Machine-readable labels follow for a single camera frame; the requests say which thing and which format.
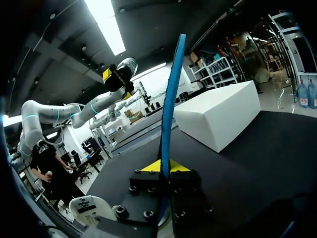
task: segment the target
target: robotic arm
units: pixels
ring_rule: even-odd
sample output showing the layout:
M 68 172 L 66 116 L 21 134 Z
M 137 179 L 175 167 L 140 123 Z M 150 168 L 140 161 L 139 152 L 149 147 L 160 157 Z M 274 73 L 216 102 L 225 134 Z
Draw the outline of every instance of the robotic arm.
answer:
M 140 100 L 140 99 L 143 99 L 144 102 L 146 104 L 149 104 L 150 103 L 150 98 L 151 96 L 148 96 L 147 95 L 147 92 L 145 91 L 144 89 L 144 86 L 142 84 L 142 82 L 138 82 L 136 83 L 136 85 L 134 86 L 135 88 L 135 91 L 136 91 L 136 94 L 137 94 L 137 97 L 131 99 L 130 101 L 128 102 L 123 102 L 121 103 L 119 106 L 115 107 L 115 105 L 112 105 L 110 108 L 109 108 L 109 112 L 102 116 L 101 118 L 99 118 L 98 120 L 96 120 L 90 127 L 89 129 L 92 130 L 92 129 L 95 129 L 95 128 L 99 128 L 100 126 L 102 125 L 106 125 L 108 122 L 110 121 L 115 121 L 117 119 L 117 115 L 119 114 L 120 110 L 123 108 L 123 107 L 128 107 L 130 106 L 131 104 L 135 103 L 136 101 Z
M 117 67 L 112 64 L 103 73 L 105 88 L 110 91 L 110 95 L 98 95 L 82 110 L 78 105 L 50 106 L 32 100 L 25 102 L 21 109 L 23 129 L 18 144 L 20 158 L 12 163 L 15 168 L 31 162 L 32 149 L 43 137 L 41 123 L 71 119 L 73 127 L 79 128 L 102 110 L 109 107 L 114 110 L 115 103 L 131 97 L 135 92 L 130 79 L 136 74 L 137 68 L 138 64 L 133 58 L 124 59 Z

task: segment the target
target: yellow triangle marker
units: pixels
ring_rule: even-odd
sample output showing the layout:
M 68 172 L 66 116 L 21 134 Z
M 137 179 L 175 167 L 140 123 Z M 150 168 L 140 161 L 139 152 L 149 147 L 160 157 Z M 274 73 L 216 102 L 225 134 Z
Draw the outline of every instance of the yellow triangle marker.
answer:
M 155 171 L 155 172 L 160 172 L 160 160 L 155 161 L 154 163 L 146 166 L 145 168 L 141 169 L 141 171 Z M 179 163 L 170 160 L 170 171 L 171 172 L 176 172 L 177 170 L 179 171 L 190 171 L 188 168 L 180 165 Z

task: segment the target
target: concrete ceiling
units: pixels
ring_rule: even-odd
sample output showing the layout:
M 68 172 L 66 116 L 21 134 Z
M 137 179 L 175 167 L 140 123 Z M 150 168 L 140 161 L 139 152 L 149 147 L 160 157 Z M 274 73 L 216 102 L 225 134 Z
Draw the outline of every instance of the concrete ceiling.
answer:
M 8 78 L 5 111 L 19 115 L 29 99 L 51 105 L 86 103 L 106 91 L 100 84 L 101 64 L 135 57 L 142 72 L 172 61 L 180 33 L 187 34 L 191 47 L 195 34 L 236 1 L 113 0 L 126 47 L 121 56 L 113 55 L 84 0 L 46 1 Z

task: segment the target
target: metal shelving unit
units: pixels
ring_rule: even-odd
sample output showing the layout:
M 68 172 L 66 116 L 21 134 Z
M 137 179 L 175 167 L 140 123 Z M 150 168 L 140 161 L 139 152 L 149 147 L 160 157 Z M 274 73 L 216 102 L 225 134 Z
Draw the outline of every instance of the metal shelving unit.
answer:
M 207 89 L 217 88 L 223 86 L 224 83 L 233 82 L 238 83 L 233 67 L 230 65 L 227 57 L 221 57 L 211 64 L 206 65 L 206 63 L 201 59 L 203 67 L 197 71 L 193 71 L 190 68 L 196 81 L 200 81 Z M 225 71 L 230 71 L 231 76 L 223 78 L 221 73 Z M 215 82 L 215 78 L 220 78 L 220 81 Z

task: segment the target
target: black t-shirt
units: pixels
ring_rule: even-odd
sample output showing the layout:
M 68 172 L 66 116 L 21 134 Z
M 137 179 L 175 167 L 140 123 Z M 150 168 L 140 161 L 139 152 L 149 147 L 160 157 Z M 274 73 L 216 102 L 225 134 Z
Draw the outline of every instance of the black t-shirt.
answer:
M 52 145 L 41 141 L 39 145 L 35 145 L 32 151 L 32 169 L 39 169 L 42 174 L 48 171 L 56 174 L 63 170 L 62 165 L 55 158 L 56 150 Z

